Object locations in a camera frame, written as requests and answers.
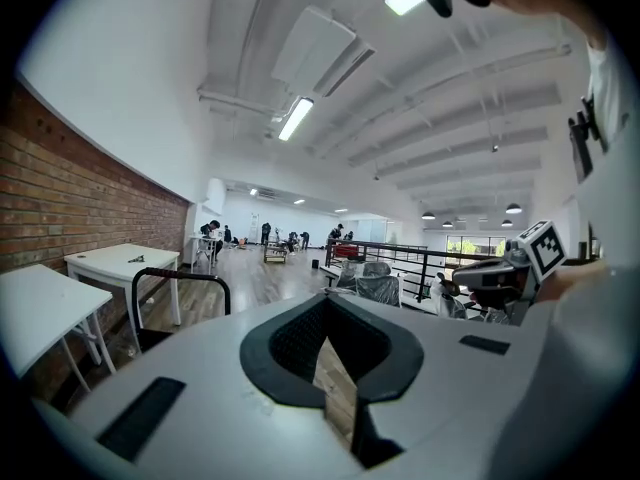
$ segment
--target white wall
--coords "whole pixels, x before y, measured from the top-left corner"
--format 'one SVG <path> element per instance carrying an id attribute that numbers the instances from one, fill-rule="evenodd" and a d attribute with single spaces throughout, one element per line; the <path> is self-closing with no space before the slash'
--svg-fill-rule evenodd
<path id="1" fill-rule="evenodd" d="M 407 194 L 390 183 L 374 181 L 363 169 L 312 158 L 293 143 L 241 142 L 222 139 L 217 142 L 212 173 L 229 181 L 333 201 L 336 208 L 357 209 L 419 224 L 420 210 Z M 347 220 L 344 215 L 338 218 Z"/>
<path id="2" fill-rule="evenodd" d="M 18 76 L 98 148 L 201 201 L 213 131 L 196 87 L 207 73 L 210 8 L 211 0 L 60 0 Z"/>
<path id="3" fill-rule="evenodd" d="M 260 215 L 258 227 L 265 222 L 271 224 L 271 232 L 281 228 L 280 238 L 286 238 L 291 231 L 300 234 L 309 233 L 309 246 L 326 245 L 329 232 L 338 225 L 338 218 L 323 213 L 302 210 L 271 201 L 265 201 L 249 195 L 227 192 L 223 216 L 220 223 L 228 225 L 231 234 L 238 238 L 249 236 L 251 214 Z"/>
<path id="4" fill-rule="evenodd" d="M 373 213 L 342 213 L 342 214 L 338 214 L 338 217 L 346 221 L 387 220 L 387 217 L 383 217 L 381 215 L 375 215 Z"/>
<path id="5" fill-rule="evenodd" d="M 211 213 L 222 215 L 227 197 L 227 187 L 222 180 L 211 178 L 207 185 L 207 199 L 203 202 L 205 209 Z"/>

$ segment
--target wooden floor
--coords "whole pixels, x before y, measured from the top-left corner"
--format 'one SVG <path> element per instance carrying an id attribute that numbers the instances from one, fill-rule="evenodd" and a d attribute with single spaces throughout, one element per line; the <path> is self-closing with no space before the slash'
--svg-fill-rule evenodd
<path id="1" fill-rule="evenodd" d="M 324 257 L 325 251 L 308 250 L 289 255 L 285 264 L 265 264 L 259 246 L 248 246 L 246 250 L 223 249 L 212 274 L 220 276 L 229 285 L 231 312 L 237 313 L 305 293 L 320 292 L 327 286 L 327 280 L 322 271 L 311 268 L 311 261 L 318 259 L 322 265 Z M 206 273 L 204 257 L 194 272 Z M 178 291 L 182 326 L 174 326 L 171 320 L 171 292 L 169 283 L 165 283 L 153 295 L 154 302 L 141 308 L 146 328 L 179 332 L 185 327 L 224 315 L 224 293 L 218 284 L 182 279 L 178 282 Z M 109 351 L 116 369 L 135 357 L 129 325 L 112 337 Z M 102 365 L 86 376 L 87 383 L 93 387 L 106 376 L 108 371 Z M 337 439 L 349 448 L 353 436 L 356 387 L 329 340 L 320 351 L 313 383 L 327 394 L 327 423 Z M 79 389 L 67 410 L 71 410 L 82 396 L 84 392 Z"/>

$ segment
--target black metal railing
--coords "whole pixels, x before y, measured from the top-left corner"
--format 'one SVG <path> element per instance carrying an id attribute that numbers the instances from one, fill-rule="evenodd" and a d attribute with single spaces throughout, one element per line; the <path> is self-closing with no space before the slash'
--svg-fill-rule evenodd
<path id="1" fill-rule="evenodd" d="M 136 333 L 134 339 L 138 343 L 138 348 L 141 352 L 149 350 L 173 334 L 171 332 L 154 331 L 142 328 L 142 322 L 138 319 L 138 282 L 143 276 L 162 277 L 165 279 L 192 279 L 196 281 L 211 281 L 218 283 L 224 292 L 224 314 L 231 314 L 231 291 L 229 290 L 229 285 L 218 276 L 191 274 L 190 272 L 182 272 L 180 270 L 165 270 L 150 267 L 143 268 L 133 277 L 133 281 L 131 282 L 131 300 L 134 302 L 133 324 Z"/>
<path id="2" fill-rule="evenodd" d="M 429 258 L 443 258 L 442 264 L 430 263 Z M 428 298 L 425 295 L 425 286 L 435 275 L 427 273 L 427 268 L 437 268 L 441 270 L 455 270 L 459 268 L 458 263 L 452 264 L 447 260 L 459 259 L 459 260 L 471 260 L 482 261 L 495 256 L 478 255 L 478 254 L 462 254 L 457 252 L 442 252 L 432 251 L 426 246 L 417 245 L 396 245 L 396 244 L 383 244 L 376 242 L 357 242 L 353 240 L 340 240 L 340 239 L 328 239 L 327 249 L 325 257 L 325 267 L 340 267 L 342 262 L 349 259 L 357 259 L 359 261 L 383 261 L 385 263 L 394 264 L 393 270 L 396 272 L 402 272 L 404 274 L 419 275 L 418 280 L 407 279 L 403 280 L 403 292 L 407 292 L 414 296 L 417 302 L 421 302 L 423 299 Z M 591 260 L 582 260 L 576 258 L 567 259 L 564 263 L 566 266 L 583 265 L 590 263 Z M 408 270 L 403 268 L 408 263 L 409 265 L 418 265 L 421 267 L 420 272 L 416 270 Z"/>

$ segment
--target window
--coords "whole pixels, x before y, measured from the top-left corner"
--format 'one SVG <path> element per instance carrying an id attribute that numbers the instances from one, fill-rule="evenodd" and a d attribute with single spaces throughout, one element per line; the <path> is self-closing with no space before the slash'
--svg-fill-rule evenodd
<path id="1" fill-rule="evenodd" d="M 504 236 L 447 236 L 447 252 L 458 254 L 475 254 L 478 256 L 503 256 L 504 245 L 507 239 Z M 445 260 L 448 269 L 457 268 L 475 263 L 476 260 L 449 258 Z"/>

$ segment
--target person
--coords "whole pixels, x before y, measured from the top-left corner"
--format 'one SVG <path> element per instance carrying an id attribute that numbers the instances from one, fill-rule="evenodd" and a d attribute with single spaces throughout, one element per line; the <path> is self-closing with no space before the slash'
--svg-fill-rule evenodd
<path id="1" fill-rule="evenodd" d="M 309 233 L 303 231 L 302 233 L 300 233 L 300 236 L 302 237 L 301 250 L 306 251 L 309 248 Z"/>
<path id="2" fill-rule="evenodd" d="M 227 244 L 227 247 L 231 244 L 231 230 L 226 224 L 224 226 L 224 243 Z"/>
<path id="3" fill-rule="evenodd" d="M 205 238 L 209 238 L 211 233 L 218 229 L 220 229 L 220 223 L 217 220 L 212 220 L 208 224 L 205 224 L 204 226 L 200 226 L 200 231 L 202 232 Z M 217 240 L 215 244 L 216 244 L 216 261 L 218 261 L 218 254 L 220 253 L 220 249 L 222 249 L 222 242 L 220 240 Z"/>
<path id="4" fill-rule="evenodd" d="M 291 233 L 289 233 L 289 239 L 285 242 L 285 244 L 287 245 L 287 248 L 289 249 L 289 254 L 291 254 L 291 256 L 295 256 L 296 253 L 293 252 L 293 244 L 295 244 L 298 241 L 298 233 L 296 233 L 295 231 L 292 231 Z"/>
<path id="5" fill-rule="evenodd" d="M 267 245 L 269 243 L 269 234 L 271 233 L 271 224 L 265 222 L 262 225 L 262 237 L 260 239 L 260 245 Z"/>
<path id="6" fill-rule="evenodd" d="M 337 240 L 342 236 L 343 229 L 344 229 L 344 226 L 342 224 L 338 224 L 338 226 L 333 228 L 331 230 L 331 233 L 329 233 L 329 238 L 333 238 L 334 240 Z"/>
<path id="7" fill-rule="evenodd" d="M 585 35 L 591 68 L 587 97 L 594 100 L 595 120 L 600 134 L 612 144 L 636 122 L 640 97 L 631 68 L 607 29 L 581 0 L 490 0 L 518 14 L 559 14 L 574 23 Z M 536 301 L 557 300 L 573 286 L 607 272 L 603 260 L 560 269 L 540 287 Z"/>

